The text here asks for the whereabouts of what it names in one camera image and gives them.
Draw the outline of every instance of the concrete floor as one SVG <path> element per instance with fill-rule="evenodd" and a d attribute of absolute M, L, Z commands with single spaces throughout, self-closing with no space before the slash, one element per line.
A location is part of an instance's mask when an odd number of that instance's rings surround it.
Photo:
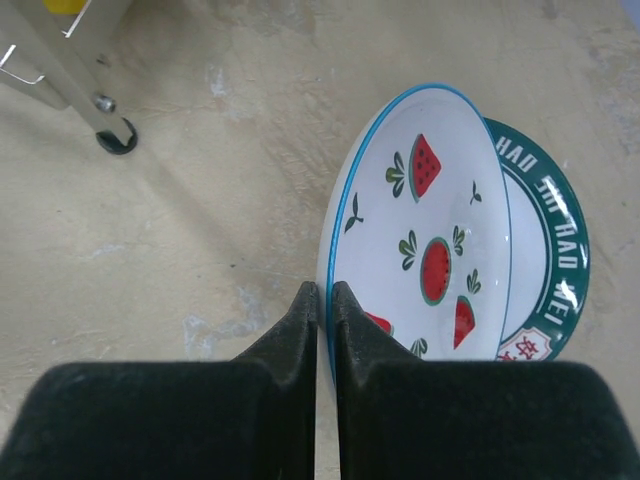
<path fill-rule="evenodd" d="M 616 3 L 139 0 L 116 37 L 100 74 L 140 131 L 127 157 L 0 86 L 0 437 L 51 365 L 249 346 L 315 277 L 360 129 L 426 81 L 527 133 L 572 182 L 592 279 L 561 358 L 604 376 L 638 437 L 640 39 Z M 317 477 L 338 478 L 319 368 Z"/>

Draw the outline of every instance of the screw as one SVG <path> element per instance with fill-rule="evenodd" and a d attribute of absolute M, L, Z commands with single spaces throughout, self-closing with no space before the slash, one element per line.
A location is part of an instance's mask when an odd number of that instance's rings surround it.
<path fill-rule="evenodd" d="M 116 111 L 116 101 L 107 95 L 102 95 L 101 93 L 93 95 L 93 104 L 102 113 L 113 113 Z"/>

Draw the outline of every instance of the metal leg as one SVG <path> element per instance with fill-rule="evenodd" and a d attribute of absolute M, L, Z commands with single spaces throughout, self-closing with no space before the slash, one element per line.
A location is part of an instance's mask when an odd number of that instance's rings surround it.
<path fill-rule="evenodd" d="M 135 130 L 109 109 L 100 110 L 100 85 L 41 0 L 0 1 L 0 28 L 94 129 L 103 147 L 116 154 L 133 149 Z"/>

